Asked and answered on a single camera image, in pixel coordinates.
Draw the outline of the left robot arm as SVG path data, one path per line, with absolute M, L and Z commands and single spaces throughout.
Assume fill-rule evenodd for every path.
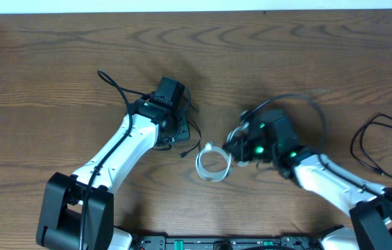
M 114 196 L 150 149 L 169 150 L 189 139 L 189 89 L 163 77 L 156 91 L 127 105 L 121 126 L 103 148 L 71 175 L 47 182 L 35 240 L 47 249 L 129 249 L 133 236 L 114 225 Z

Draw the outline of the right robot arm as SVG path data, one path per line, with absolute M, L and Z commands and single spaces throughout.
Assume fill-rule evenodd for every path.
M 349 216 L 352 228 L 321 236 L 322 249 L 392 249 L 392 186 L 360 178 L 302 144 L 283 110 L 244 112 L 223 149 L 238 163 L 273 163 L 282 177 Z

